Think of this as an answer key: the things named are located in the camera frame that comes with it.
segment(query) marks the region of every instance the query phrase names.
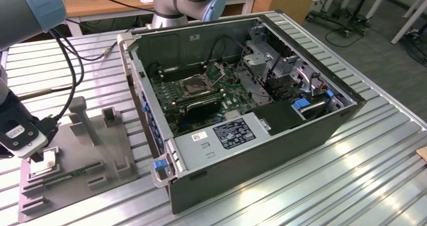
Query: warning label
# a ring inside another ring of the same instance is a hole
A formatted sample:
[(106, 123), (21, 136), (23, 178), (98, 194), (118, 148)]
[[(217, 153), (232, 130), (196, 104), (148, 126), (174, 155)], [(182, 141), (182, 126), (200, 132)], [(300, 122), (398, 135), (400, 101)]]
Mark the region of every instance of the warning label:
[(226, 150), (256, 139), (242, 118), (214, 127), (213, 131)]

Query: wheel caster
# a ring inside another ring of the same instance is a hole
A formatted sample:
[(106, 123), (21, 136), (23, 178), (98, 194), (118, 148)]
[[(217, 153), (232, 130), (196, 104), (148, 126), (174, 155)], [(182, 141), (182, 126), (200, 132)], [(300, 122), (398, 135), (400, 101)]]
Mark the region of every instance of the wheel caster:
[(352, 34), (352, 32), (348, 30), (344, 30), (341, 33), (342, 33), (344, 38), (348, 38), (349, 35)]
[(313, 16), (312, 15), (308, 15), (306, 17), (305, 17), (305, 20), (308, 21), (308, 22), (312, 22), (313, 21)]

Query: aluminum table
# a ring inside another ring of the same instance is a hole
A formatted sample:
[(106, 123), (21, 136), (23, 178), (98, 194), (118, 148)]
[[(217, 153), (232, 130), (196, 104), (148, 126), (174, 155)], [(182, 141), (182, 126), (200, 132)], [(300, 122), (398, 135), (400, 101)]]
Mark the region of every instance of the aluminum table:
[[(26, 225), (425, 225), (427, 168), (414, 150), (427, 144), (427, 124), (284, 15), (265, 15), (368, 100), (324, 145), (178, 215), (156, 188), (150, 153), (124, 77), (118, 50), (85, 62), (75, 96), (87, 115), (114, 106), (121, 111), (138, 179), (54, 211)], [(81, 56), (99, 53), (117, 32), (71, 37)], [(23, 94), (69, 84), (63, 56), (53, 40), (14, 45), (1, 59), (7, 84)], [(54, 114), (59, 92), (23, 102), (35, 116)], [(0, 225), (17, 223), (19, 160), (0, 160)]]

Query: blue plastic part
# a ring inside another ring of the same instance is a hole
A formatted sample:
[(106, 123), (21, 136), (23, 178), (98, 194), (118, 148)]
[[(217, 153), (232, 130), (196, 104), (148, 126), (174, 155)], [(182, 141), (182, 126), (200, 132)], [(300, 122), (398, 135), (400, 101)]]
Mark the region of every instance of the blue plastic part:
[(333, 92), (332, 92), (330, 90), (325, 91), (325, 94), (326, 94), (326, 96), (328, 96), (329, 98), (333, 97)]
[(26, 0), (26, 3), (45, 33), (63, 22), (62, 0)]
[(141, 103), (141, 111), (145, 113), (145, 112), (148, 112), (148, 104), (146, 104), (146, 102), (142, 102)]
[(300, 110), (301, 108), (306, 107), (309, 105), (309, 102), (306, 100), (306, 98), (301, 98), (301, 99), (297, 99), (294, 102), (293, 102), (293, 107)]
[(158, 171), (168, 167), (168, 161), (165, 159), (160, 159), (153, 161), (153, 170)]
[(210, 0), (206, 6), (206, 11), (204, 12), (201, 21), (217, 20), (224, 12), (226, 0)]

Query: metal stand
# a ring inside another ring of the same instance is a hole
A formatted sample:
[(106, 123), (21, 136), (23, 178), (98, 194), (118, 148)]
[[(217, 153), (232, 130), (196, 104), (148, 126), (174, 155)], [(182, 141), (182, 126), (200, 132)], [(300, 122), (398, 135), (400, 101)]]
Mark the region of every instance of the metal stand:
[(103, 108), (87, 118), (82, 97), (71, 100), (70, 124), (61, 125), (42, 161), (21, 161), (18, 222), (136, 180), (137, 171), (121, 114)]
[(345, 11), (345, 7), (348, 4), (349, 0), (345, 0), (341, 8), (336, 9), (336, 11), (332, 14), (332, 17), (322, 15), (321, 13), (317, 13), (314, 11), (309, 12), (309, 15), (306, 16), (306, 20), (310, 21), (313, 17), (320, 17), (325, 19), (329, 22), (333, 22), (338, 25), (341, 25), (341, 30), (342, 30), (342, 36), (346, 38), (350, 34), (352, 31), (357, 31), (361, 35), (366, 33), (366, 28), (369, 27), (368, 21), (365, 19), (358, 18), (358, 12), (360, 9), (365, 3), (365, 0), (358, 0), (356, 9), (350, 15), (350, 18), (346, 21), (338, 20), (340, 15)]

